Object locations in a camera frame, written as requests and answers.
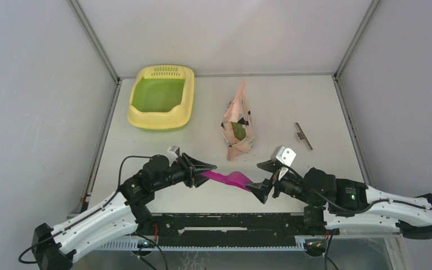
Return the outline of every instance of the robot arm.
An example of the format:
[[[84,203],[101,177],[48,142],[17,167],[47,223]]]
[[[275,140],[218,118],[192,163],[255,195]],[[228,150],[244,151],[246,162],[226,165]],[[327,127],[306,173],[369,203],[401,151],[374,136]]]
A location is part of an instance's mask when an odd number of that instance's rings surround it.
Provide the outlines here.
[[[32,250],[39,268],[67,270],[90,251],[117,237],[133,232],[146,233],[151,227],[152,215],[145,205],[155,198],[155,191],[179,182],[187,187],[199,187],[208,180],[201,174],[216,168],[185,153],[180,154],[178,147],[173,146],[168,152],[171,165],[166,156],[155,155],[137,174],[94,207],[53,227],[46,223],[38,226],[28,250]]]
[[[338,179],[312,168],[304,176],[290,168],[296,154],[280,146],[271,159],[258,168],[272,173],[261,183],[245,185],[262,203],[272,188],[273,197],[285,193],[308,205],[304,226],[311,229],[336,228],[400,232],[410,239],[432,238],[432,194],[403,197],[377,190],[364,183]]]

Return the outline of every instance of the small metal part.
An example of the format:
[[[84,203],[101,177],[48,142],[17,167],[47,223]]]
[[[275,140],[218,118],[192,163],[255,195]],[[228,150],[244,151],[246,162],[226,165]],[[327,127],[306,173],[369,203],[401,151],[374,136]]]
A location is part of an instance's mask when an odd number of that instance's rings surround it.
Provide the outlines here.
[[[297,137],[299,137],[299,139],[301,141],[304,141],[305,144],[307,145],[307,147],[309,147],[310,150],[314,150],[312,148],[311,143],[309,142],[309,140],[305,136],[304,132],[302,131],[302,128],[300,127],[299,123],[295,123],[295,128],[297,128]]]

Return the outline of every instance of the yellow plastic tray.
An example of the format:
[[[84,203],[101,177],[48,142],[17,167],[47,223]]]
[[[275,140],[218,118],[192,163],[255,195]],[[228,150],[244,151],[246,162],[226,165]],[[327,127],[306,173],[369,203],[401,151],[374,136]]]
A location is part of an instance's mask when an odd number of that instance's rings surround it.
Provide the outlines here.
[[[185,66],[142,69],[128,105],[128,121],[143,129],[174,129],[188,123],[193,107],[195,73]]]

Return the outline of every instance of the crumpled paper bag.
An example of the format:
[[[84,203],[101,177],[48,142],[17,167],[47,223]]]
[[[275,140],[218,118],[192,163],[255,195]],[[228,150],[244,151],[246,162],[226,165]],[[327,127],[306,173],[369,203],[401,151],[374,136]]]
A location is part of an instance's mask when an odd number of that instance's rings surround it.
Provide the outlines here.
[[[224,140],[228,145],[227,160],[249,152],[253,146],[253,125],[251,122],[251,111],[246,100],[246,82],[243,80],[236,96],[228,106],[224,114],[221,128]]]

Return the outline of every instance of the white wall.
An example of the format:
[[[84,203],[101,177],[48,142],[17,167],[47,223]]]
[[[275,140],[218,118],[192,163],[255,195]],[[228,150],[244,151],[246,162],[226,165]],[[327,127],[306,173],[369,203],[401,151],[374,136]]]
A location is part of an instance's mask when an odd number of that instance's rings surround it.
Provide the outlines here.
[[[77,206],[113,87],[64,0],[0,0],[0,269]]]
[[[432,1],[382,1],[341,85],[378,188],[432,192]],[[432,269],[432,240],[406,240]]]
[[[120,76],[334,73],[370,0],[81,0]]]

